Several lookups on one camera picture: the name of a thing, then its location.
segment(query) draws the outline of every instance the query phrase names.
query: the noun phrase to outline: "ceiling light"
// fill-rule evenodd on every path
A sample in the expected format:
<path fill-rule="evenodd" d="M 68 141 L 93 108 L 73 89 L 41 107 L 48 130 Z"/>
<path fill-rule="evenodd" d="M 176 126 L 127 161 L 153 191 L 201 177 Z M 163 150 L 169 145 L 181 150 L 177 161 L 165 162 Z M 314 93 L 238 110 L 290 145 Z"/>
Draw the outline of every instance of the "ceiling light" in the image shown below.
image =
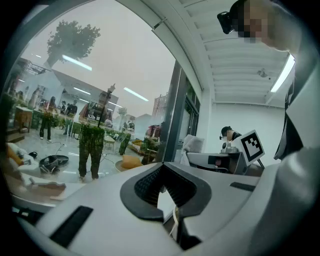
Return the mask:
<path fill-rule="evenodd" d="M 148 101 L 149 101 L 149 100 L 148 100 L 148 99 L 146 99 L 145 97 L 141 96 L 140 94 L 136 93 L 135 91 L 133 91 L 133 90 L 131 90 L 131 89 L 127 88 L 127 87 L 124 87 L 123 89 L 124 89 L 124 90 L 126 90 L 127 92 L 129 92 L 129 93 L 133 94 L 134 96 L 137 96 L 138 98 L 140 98 L 140 99 L 142 99 L 142 100 L 146 101 L 146 102 L 148 102 Z"/>
<path fill-rule="evenodd" d="M 91 93 L 90 92 L 87 92 L 87 91 L 84 91 L 84 90 L 80 90 L 79 88 L 77 88 L 77 87 L 73 87 L 73 89 L 76 89 L 76 90 L 78 90 L 78 91 L 80 91 L 80 92 L 83 92 L 83 93 L 85 93 L 85 94 L 89 94 L 89 95 L 91 95 Z"/>
<path fill-rule="evenodd" d="M 85 69 L 87 69 L 87 70 L 92 71 L 92 67 L 90 67 L 90 66 L 88 66 L 88 65 L 86 65 L 86 64 L 83 64 L 82 62 L 77 61 L 77 60 L 75 60 L 74 58 L 70 58 L 70 57 L 68 57 L 68 56 L 66 56 L 66 55 L 62 55 L 62 58 L 63 58 L 64 60 L 66 60 L 66 61 L 72 62 L 72 63 L 74 63 L 74 64 L 79 65 L 80 67 L 83 67 L 83 68 L 85 68 Z"/>
<path fill-rule="evenodd" d="M 71 156 L 77 156 L 77 157 L 79 156 L 78 154 L 71 153 L 71 152 L 69 152 L 69 153 L 68 153 L 68 155 L 71 155 Z"/>
<path fill-rule="evenodd" d="M 65 174 L 77 174 L 75 171 L 68 171 L 68 170 L 64 170 L 63 173 L 65 173 Z"/>
<path fill-rule="evenodd" d="M 89 101 L 85 100 L 85 99 L 82 99 L 82 98 L 79 98 L 80 101 L 83 101 L 83 102 L 87 102 L 89 103 Z"/>
<path fill-rule="evenodd" d="M 279 90 L 280 86 L 286 80 L 287 76 L 289 75 L 295 63 L 296 63 L 295 58 L 290 54 L 288 60 L 285 63 L 284 69 L 282 70 L 274 86 L 271 88 L 272 93 L 276 93 Z"/>
<path fill-rule="evenodd" d="M 118 106 L 119 108 L 122 108 L 122 106 L 120 106 L 120 105 L 117 105 L 117 104 L 115 104 L 115 103 L 112 103 L 112 102 L 108 102 L 108 103 L 110 103 L 110 104 L 112 104 L 112 105 L 116 105 L 116 106 Z"/>

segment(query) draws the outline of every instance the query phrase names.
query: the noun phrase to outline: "orange cushion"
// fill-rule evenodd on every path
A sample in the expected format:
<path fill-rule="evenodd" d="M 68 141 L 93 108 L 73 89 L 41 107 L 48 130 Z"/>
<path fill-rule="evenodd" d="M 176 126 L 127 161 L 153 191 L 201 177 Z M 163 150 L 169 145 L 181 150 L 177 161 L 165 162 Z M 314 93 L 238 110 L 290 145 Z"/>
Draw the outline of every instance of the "orange cushion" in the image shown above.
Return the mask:
<path fill-rule="evenodd" d="M 126 169 L 132 169 L 139 166 L 142 166 L 143 164 L 140 162 L 139 158 L 132 155 L 123 155 L 122 156 L 122 168 Z"/>

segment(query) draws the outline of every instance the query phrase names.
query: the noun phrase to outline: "person standing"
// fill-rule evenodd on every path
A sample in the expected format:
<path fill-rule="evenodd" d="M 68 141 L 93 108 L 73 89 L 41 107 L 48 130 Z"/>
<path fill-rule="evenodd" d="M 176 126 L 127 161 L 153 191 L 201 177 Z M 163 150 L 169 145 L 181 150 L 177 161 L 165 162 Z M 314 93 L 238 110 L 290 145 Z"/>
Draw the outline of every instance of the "person standing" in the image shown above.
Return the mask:
<path fill-rule="evenodd" d="M 73 104 L 70 105 L 67 109 L 66 109 L 66 120 L 65 120 L 65 130 L 64 130 L 64 134 L 63 135 L 67 135 L 67 131 L 68 131 L 68 126 L 70 126 L 69 128 L 69 136 L 71 136 L 71 130 L 72 130 L 72 124 L 74 122 L 74 117 L 78 111 L 78 107 L 76 106 L 77 104 L 77 101 L 74 100 L 73 101 Z"/>
<path fill-rule="evenodd" d="M 274 159 L 283 160 L 304 146 L 287 109 L 295 100 L 317 63 L 318 52 L 302 24 L 275 0 L 238 0 L 230 8 L 232 27 L 240 37 L 261 41 L 288 52 L 295 59 L 294 80 L 284 102 L 282 136 Z"/>
<path fill-rule="evenodd" d="M 66 102 L 63 100 L 62 101 L 62 107 L 60 109 L 60 114 L 64 114 L 66 111 Z"/>
<path fill-rule="evenodd" d="M 41 124 L 41 128 L 40 128 L 40 140 L 44 139 L 44 134 L 45 134 L 45 126 L 47 125 L 47 132 L 48 132 L 48 142 L 52 142 L 51 141 L 51 123 L 53 120 L 53 110 L 56 111 L 56 113 L 58 113 L 57 110 L 57 106 L 55 104 L 56 98 L 55 97 L 51 97 L 50 102 L 47 102 L 47 104 L 44 107 L 44 115 L 42 118 L 42 124 Z"/>

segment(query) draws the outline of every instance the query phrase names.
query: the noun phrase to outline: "camouflage pants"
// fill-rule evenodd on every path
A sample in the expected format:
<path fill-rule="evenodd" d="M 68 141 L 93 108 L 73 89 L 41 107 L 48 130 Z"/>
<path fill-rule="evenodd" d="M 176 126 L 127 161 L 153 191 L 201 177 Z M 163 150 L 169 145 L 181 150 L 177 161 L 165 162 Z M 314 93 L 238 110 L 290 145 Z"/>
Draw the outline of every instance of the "camouflage pants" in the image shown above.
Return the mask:
<path fill-rule="evenodd" d="M 91 155 L 91 176 L 93 179 L 99 178 L 98 171 L 104 148 L 103 140 L 103 136 L 81 136 L 79 142 L 79 173 L 81 177 L 84 177 L 87 173 L 87 160 Z"/>
<path fill-rule="evenodd" d="M 120 156 L 122 156 L 125 153 L 128 143 L 130 141 L 130 138 L 131 138 L 131 134 L 127 133 L 125 136 L 125 139 L 121 142 L 120 148 L 119 148 Z"/>

